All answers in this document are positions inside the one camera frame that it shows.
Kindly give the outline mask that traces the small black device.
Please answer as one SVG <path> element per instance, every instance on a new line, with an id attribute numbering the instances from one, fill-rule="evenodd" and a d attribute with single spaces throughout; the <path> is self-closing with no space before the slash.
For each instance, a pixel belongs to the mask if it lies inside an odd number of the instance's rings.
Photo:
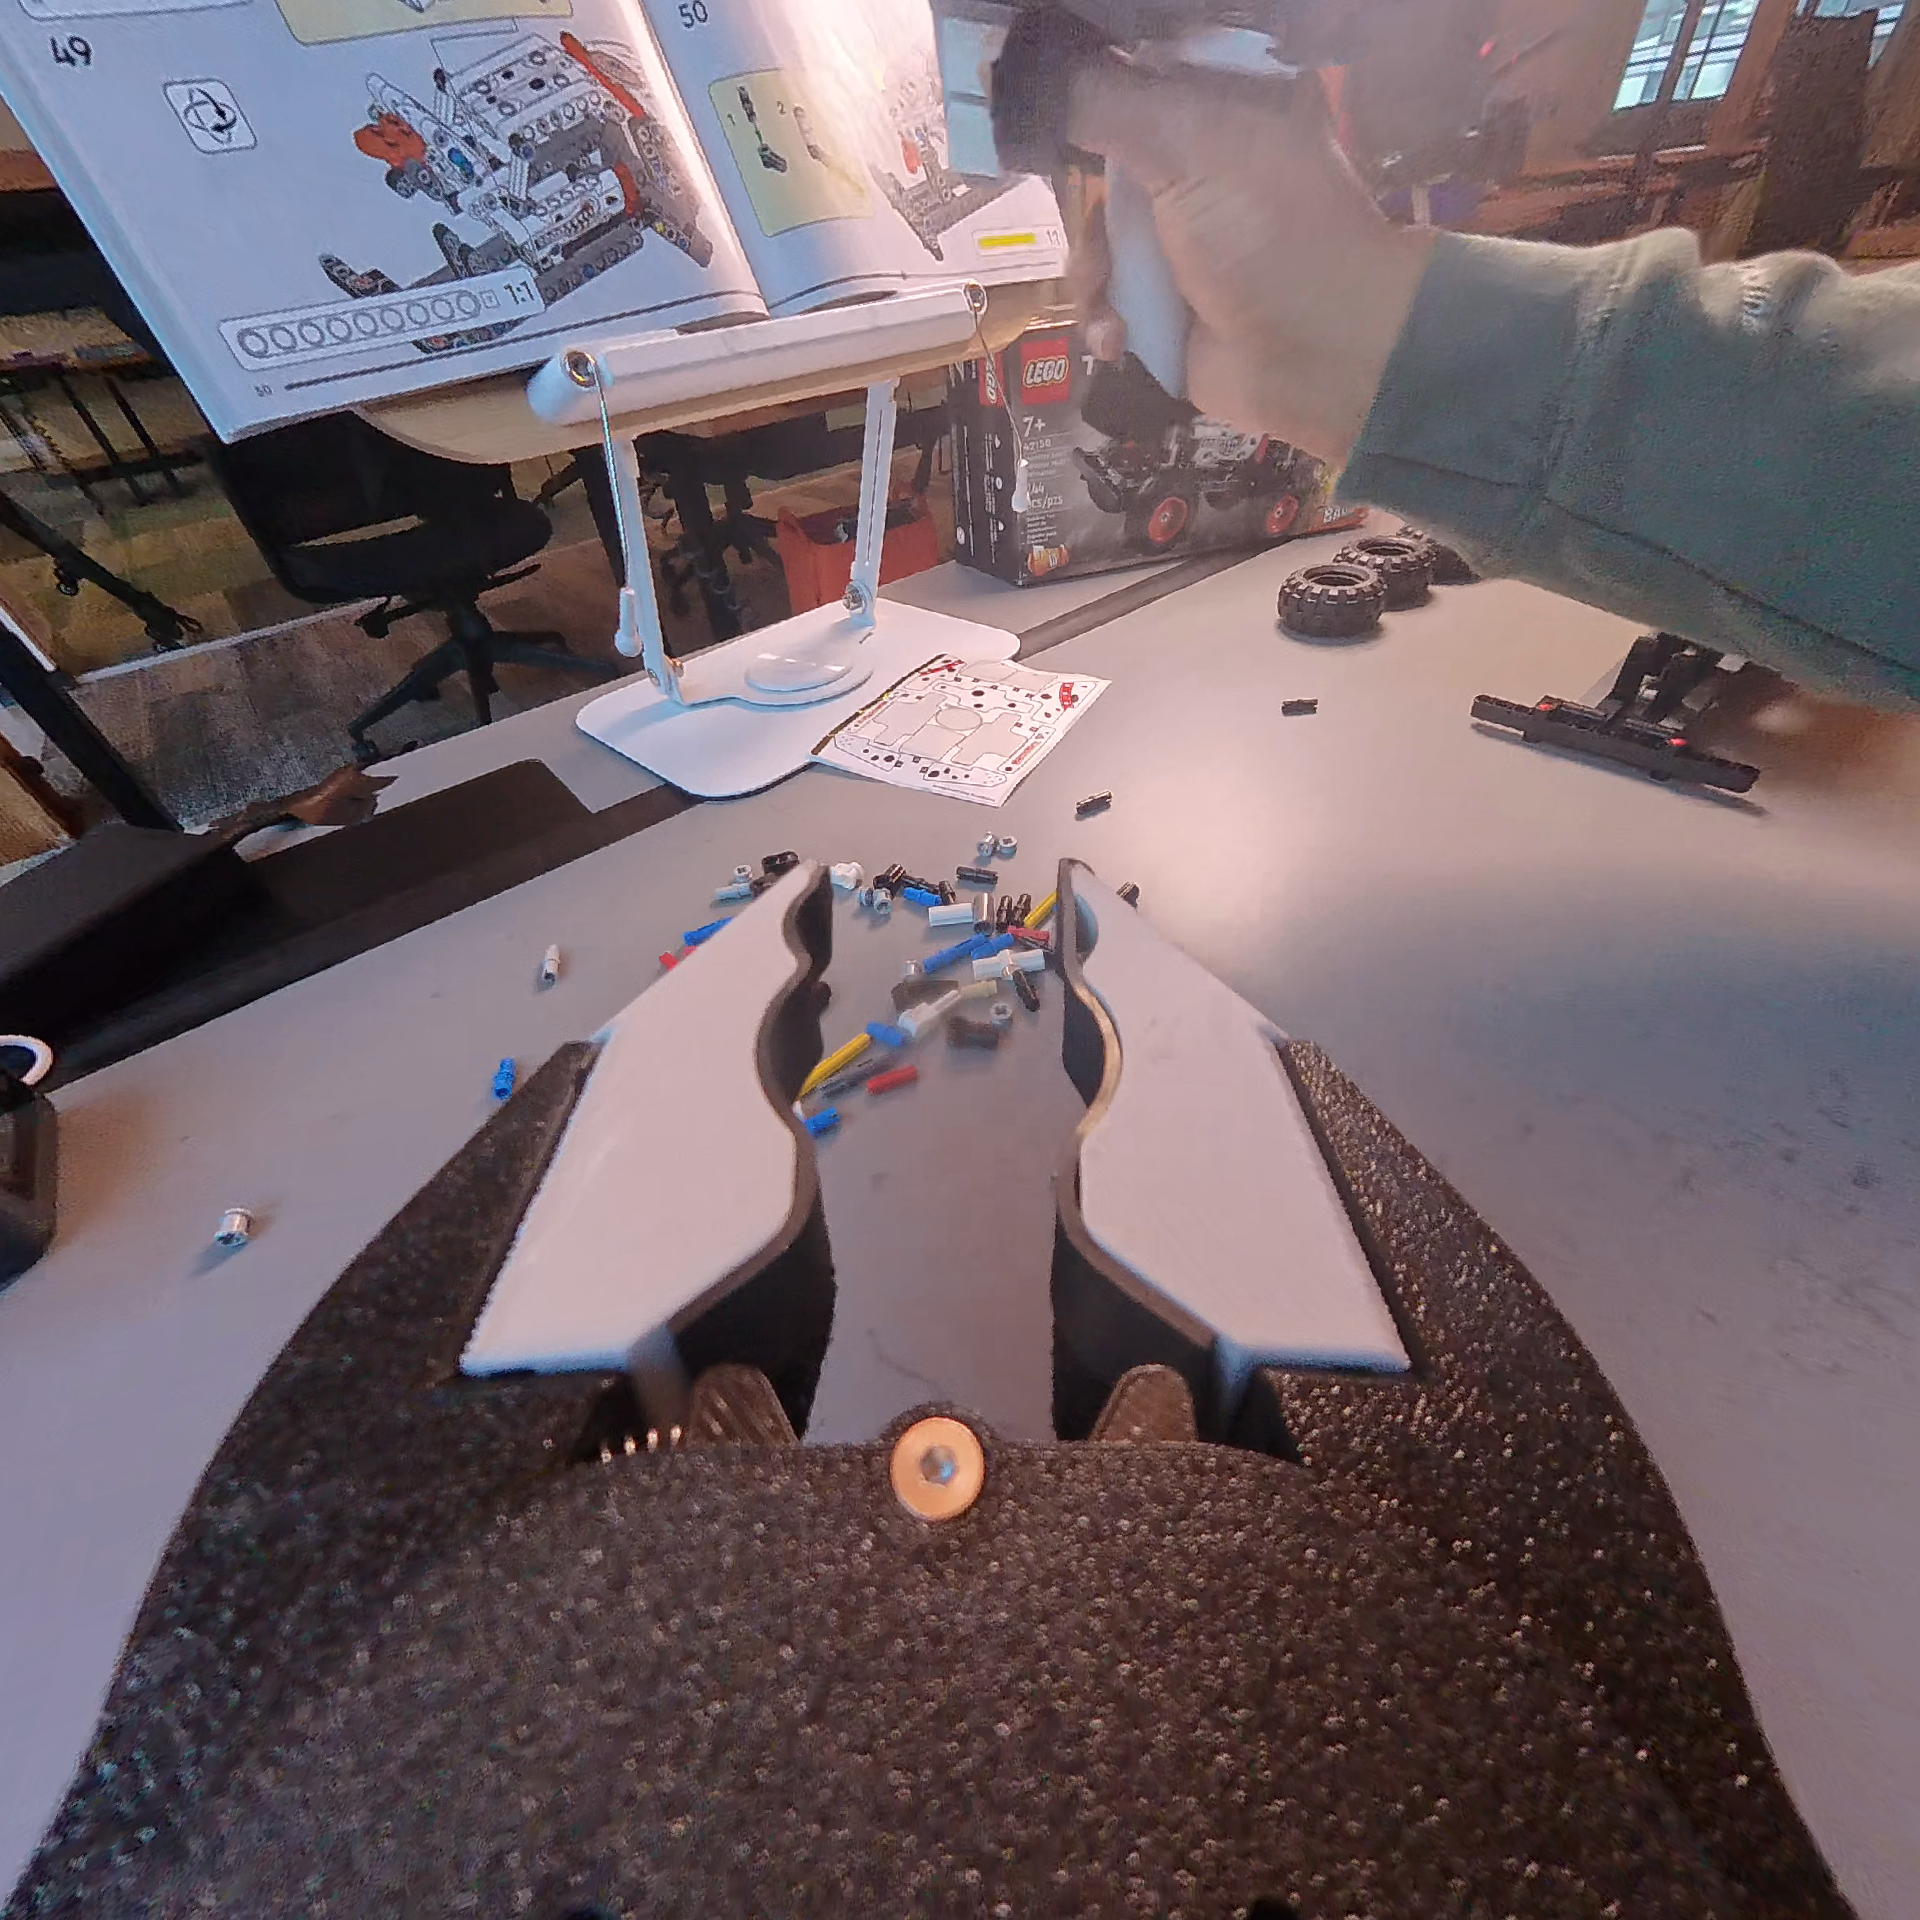
<path id="1" fill-rule="evenodd" d="M 58 1114 L 45 1084 L 53 1066 L 45 1040 L 2 1035 L 2 1289 L 58 1235 Z"/>

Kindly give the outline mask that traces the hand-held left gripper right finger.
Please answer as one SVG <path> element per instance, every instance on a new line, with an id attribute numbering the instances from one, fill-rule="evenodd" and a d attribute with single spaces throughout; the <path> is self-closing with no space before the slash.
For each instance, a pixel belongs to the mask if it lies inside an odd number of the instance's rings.
<path id="1" fill-rule="evenodd" d="M 1094 1282 L 1065 1308 L 1099 1374 L 1165 1333 L 1203 1378 L 1404 1376 L 1413 1355 L 1270 1016 L 1062 867 L 1065 1064 L 1085 1102 L 1061 1184 Z"/>

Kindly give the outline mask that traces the sticker sheet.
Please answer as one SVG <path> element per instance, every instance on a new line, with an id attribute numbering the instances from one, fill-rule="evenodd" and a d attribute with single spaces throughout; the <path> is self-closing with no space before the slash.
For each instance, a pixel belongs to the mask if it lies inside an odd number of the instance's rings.
<path id="1" fill-rule="evenodd" d="M 808 762 L 1000 806 L 1109 693 L 1093 675 L 936 654 L 825 734 Z"/>

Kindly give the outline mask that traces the white book stand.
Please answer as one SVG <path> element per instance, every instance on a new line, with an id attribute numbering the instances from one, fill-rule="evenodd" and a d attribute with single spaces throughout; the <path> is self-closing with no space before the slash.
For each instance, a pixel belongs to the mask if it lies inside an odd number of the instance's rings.
<path id="1" fill-rule="evenodd" d="M 530 379 L 538 418 L 599 430 L 626 573 L 615 649 L 641 672 L 637 685 L 583 708 L 585 734 L 699 801 L 743 798 L 805 769 L 818 740 L 921 666 L 1017 658 L 1021 640 L 1007 630 L 881 595 L 900 370 L 919 350 L 955 361 L 989 303 L 981 280 L 955 280 L 733 328 L 571 347 Z M 774 627 L 673 658 L 647 553 L 638 455 L 615 418 L 628 402 L 715 404 L 733 375 L 792 377 L 815 398 L 839 370 L 834 354 L 862 344 L 876 347 L 881 375 L 867 390 L 846 588 Z"/>

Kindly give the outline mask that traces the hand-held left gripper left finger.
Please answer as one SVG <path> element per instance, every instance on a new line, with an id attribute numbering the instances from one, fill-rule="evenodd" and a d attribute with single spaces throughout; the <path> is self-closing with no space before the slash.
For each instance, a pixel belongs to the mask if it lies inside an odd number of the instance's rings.
<path id="1" fill-rule="evenodd" d="M 468 1381 L 664 1362 L 726 1284 L 799 1242 L 832 934 L 829 871 L 795 867 L 590 1039 L 460 1355 Z"/>

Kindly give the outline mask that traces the black office chair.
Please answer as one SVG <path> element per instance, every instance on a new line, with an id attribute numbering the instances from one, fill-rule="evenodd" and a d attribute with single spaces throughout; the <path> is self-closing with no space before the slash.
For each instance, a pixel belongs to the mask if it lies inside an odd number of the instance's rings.
<path id="1" fill-rule="evenodd" d="M 480 727 L 493 722 L 498 668 L 527 665 L 611 683 L 618 668 L 574 653 L 558 633 L 504 633 L 482 610 L 496 588 L 530 579 L 554 539 L 545 508 L 516 492 L 508 466 L 468 465 L 402 445 L 353 412 L 229 445 L 205 440 L 205 465 L 284 592 L 316 610 L 372 603 L 356 627 L 384 638 L 422 612 L 447 637 L 348 722 L 361 766 L 374 727 L 441 700 L 464 678 Z"/>

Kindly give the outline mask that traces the brick-built truck model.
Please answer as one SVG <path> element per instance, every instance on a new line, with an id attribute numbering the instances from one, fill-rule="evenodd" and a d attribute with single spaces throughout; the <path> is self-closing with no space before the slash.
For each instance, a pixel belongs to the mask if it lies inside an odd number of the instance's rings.
<path id="1" fill-rule="evenodd" d="M 1481 693 L 1468 719 L 1527 746 L 1611 764 L 1709 795 L 1744 798 L 1763 771 L 1702 746 L 1701 727 L 1741 685 L 1758 685 L 1746 658 L 1686 637 L 1636 637 L 1612 681 L 1589 700 L 1544 694 L 1532 702 Z"/>

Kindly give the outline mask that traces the building instruction booklet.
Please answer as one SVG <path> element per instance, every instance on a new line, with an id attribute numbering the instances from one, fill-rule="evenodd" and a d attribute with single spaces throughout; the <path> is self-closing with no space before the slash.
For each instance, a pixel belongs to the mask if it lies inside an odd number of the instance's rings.
<path id="1" fill-rule="evenodd" d="M 1067 261 L 930 4 L 6 2 L 5 103 L 212 430 Z"/>

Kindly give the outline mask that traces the person's right forearm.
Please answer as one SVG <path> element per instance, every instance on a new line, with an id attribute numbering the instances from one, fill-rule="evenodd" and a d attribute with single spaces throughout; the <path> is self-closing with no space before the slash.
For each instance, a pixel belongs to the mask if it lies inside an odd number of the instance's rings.
<path id="1" fill-rule="evenodd" d="M 1919 702 L 1919 271 L 1444 234 L 1347 499 L 1834 700 Z"/>

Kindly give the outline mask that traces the black toy set box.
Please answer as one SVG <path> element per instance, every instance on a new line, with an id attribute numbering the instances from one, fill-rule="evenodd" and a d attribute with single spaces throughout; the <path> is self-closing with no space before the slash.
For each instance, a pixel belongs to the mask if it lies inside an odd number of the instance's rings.
<path id="1" fill-rule="evenodd" d="M 1169 396 L 1135 354 L 1037 324 L 946 380 L 955 557 L 1017 588 L 1361 529 L 1331 471 Z"/>

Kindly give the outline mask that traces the person's right hand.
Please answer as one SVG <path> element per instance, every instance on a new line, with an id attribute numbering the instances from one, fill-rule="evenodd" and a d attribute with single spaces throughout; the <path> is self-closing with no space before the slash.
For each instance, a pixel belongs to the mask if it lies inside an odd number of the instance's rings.
<path id="1" fill-rule="evenodd" d="M 1189 402 L 1344 469 L 1436 234 L 1380 213 L 1323 81 L 1105 56 L 1072 82 L 1068 137 L 1146 199 L 1189 310 Z"/>

